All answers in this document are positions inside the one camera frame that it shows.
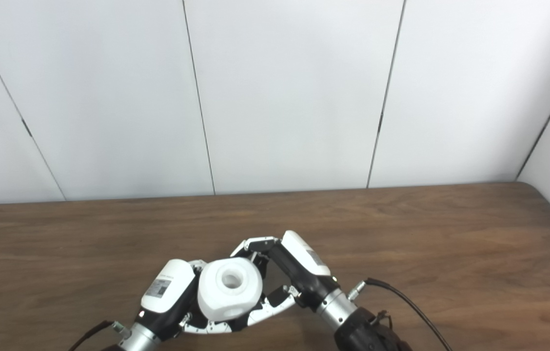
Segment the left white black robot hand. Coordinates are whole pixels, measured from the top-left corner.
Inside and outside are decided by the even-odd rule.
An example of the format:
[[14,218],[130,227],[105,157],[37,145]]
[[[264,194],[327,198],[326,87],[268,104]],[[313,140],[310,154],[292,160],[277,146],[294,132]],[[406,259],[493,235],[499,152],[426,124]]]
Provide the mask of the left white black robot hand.
[[159,344],[182,333],[232,333],[230,322],[208,320],[199,309],[199,278],[205,266],[203,260],[169,260],[141,298],[132,336]]

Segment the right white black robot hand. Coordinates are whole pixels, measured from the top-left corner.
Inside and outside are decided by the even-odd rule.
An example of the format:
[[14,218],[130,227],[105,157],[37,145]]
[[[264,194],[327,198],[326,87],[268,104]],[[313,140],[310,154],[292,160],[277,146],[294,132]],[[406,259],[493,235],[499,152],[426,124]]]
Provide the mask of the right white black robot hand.
[[290,284],[268,295],[262,294],[252,309],[241,317],[229,320],[233,332],[271,318],[293,305],[317,313],[334,331],[356,309],[347,300],[329,267],[295,231],[286,231],[282,238],[255,237],[241,242],[230,257],[248,258],[265,277],[269,263],[275,264]]

